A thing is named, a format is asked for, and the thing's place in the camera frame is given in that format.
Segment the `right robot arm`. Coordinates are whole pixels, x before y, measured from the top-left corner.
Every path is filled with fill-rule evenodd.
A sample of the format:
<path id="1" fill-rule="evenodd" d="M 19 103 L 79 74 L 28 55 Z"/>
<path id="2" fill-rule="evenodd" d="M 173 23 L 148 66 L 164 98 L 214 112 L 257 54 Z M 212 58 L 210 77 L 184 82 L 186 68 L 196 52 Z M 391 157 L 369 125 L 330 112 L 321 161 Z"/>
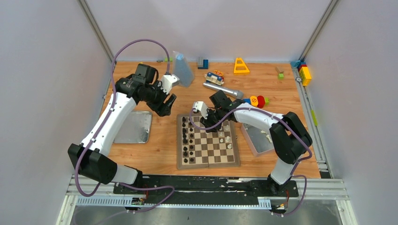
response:
<path id="1" fill-rule="evenodd" d="M 191 112 L 199 112 L 200 122 L 207 132 L 216 132 L 224 121 L 248 124 L 260 130 L 268 130 L 273 148 L 278 160 L 268 176 L 269 192 L 281 195 L 287 189 L 287 184 L 298 164 L 306 160 L 303 155 L 308 153 L 313 140 L 298 115 L 294 112 L 286 114 L 272 113 L 252 106 L 242 99 L 232 101 L 223 91 L 218 91 L 210 100 L 213 107 L 208 107 L 203 101 L 193 103 Z"/>

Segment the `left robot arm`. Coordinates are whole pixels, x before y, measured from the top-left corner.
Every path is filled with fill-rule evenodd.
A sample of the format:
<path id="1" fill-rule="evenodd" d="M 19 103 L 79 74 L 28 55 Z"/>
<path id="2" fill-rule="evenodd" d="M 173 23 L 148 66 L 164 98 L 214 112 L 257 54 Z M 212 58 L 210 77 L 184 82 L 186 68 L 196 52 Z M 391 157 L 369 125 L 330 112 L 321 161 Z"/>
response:
<path id="1" fill-rule="evenodd" d="M 160 117 L 171 114 L 176 95 L 170 91 L 179 78 L 176 75 L 159 78 L 158 75 L 157 69 L 139 64 L 135 73 L 115 83 L 115 92 L 94 128 L 80 143 L 71 144 L 68 149 L 79 175 L 101 184 L 126 183 L 126 188 L 133 194 L 143 190 L 144 181 L 139 178 L 142 172 L 117 164 L 108 155 L 116 134 L 139 102 L 145 102 Z"/>

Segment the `silver metal tin lid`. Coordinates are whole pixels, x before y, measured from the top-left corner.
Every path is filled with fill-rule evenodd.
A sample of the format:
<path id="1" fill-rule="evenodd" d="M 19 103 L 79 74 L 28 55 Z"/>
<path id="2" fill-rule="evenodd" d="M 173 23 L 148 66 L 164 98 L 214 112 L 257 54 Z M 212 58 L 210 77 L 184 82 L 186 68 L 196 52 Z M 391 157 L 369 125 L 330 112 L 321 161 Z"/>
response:
<path id="1" fill-rule="evenodd" d="M 118 144 L 144 144 L 149 140 L 153 115 L 150 111 L 132 111 L 114 138 Z"/>

